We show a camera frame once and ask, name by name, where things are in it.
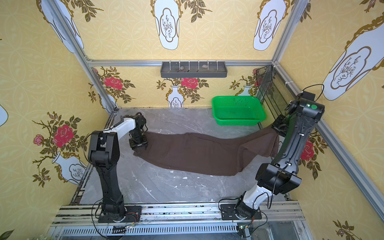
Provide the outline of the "dark brown long pants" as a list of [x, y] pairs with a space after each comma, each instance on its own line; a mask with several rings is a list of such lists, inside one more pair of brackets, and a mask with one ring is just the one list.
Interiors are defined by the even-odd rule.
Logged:
[[279, 135], [271, 127], [235, 139], [199, 133], [164, 135], [148, 133], [148, 146], [134, 156], [164, 169], [213, 176], [234, 176], [256, 156], [275, 157]]

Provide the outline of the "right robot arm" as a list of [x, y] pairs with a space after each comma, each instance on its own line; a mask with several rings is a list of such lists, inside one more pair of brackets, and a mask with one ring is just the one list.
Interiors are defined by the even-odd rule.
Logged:
[[246, 191], [235, 205], [239, 219], [258, 219], [257, 210], [267, 200], [297, 188], [302, 180], [297, 176], [299, 159], [311, 132], [321, 120], [325, 106], [317, 103], [316, 95], [302, 91], [289, 103], [286, 116], [279, 115], [272, 129], [284, 137], [277, 156], [270, 164], [262, 164], [256, 174], [257, 183]]

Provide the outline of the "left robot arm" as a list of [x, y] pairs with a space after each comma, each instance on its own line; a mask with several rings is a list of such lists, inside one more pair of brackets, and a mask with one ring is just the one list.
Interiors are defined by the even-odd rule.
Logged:
[[121, 117], [121, 120], [109, 129], [91, 133], [88, 162], [96, 168], [103, 198], [100, 200], [101, 213], [99, 223], [136, 223], [140, 219], [141, 207], [126, 208], [124, 197], [118, 183], [117, 165], [120, 159], [119, 140], [129, 135], [132, 150], [146, 148], [148, 140], [144, 127], [147, 120], [142, 113]]

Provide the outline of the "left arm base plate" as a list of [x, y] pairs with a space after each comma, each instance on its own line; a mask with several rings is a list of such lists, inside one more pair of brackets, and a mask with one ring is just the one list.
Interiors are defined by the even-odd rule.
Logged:
[[98, 223], [137, 223], [140, 221], [141, 213], [141, 206], [125, 206], [123, 214], [102, 210]]

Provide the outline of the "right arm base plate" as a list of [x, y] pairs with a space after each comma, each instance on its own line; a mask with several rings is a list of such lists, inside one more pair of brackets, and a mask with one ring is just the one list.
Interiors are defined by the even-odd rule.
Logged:
[[229, 204], [229, 203], [224, 203], [220, 204], [220, 209], [221, 209], [221, 218], [224, 221], [237, 221], [237, 220], [261, 220], [262, 219], [262, 214], [259, 210], [256, 210], [254, 214], [246, 214], [246, 216], [241, 215], [236, 209], [235, 209], [236, 204]]

